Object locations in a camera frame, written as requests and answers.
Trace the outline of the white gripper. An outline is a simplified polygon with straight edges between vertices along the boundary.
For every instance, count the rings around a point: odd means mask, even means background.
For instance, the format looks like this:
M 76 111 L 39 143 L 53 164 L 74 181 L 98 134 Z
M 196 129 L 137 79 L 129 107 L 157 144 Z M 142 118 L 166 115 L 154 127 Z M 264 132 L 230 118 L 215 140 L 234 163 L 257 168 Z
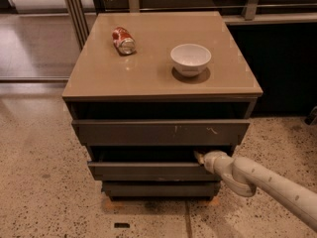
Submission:
M 232 172 L 233 159 L 222 151 L 211 151 L 205 155 L 194 152 L 195 159 L 199 165 L 211 174 L 224 175 Z

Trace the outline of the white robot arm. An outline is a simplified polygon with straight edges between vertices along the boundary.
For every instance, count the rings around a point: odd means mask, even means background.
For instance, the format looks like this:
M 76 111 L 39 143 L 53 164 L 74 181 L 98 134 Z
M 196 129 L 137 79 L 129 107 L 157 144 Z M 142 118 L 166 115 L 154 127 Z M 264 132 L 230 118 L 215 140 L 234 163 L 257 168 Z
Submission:
M 317 231 L 317 194 L 246 157 L 229 157 L 222 151 L 194 152 L 198 163 L 219 176 L 235 194 L 251 197 L 257 188 Z

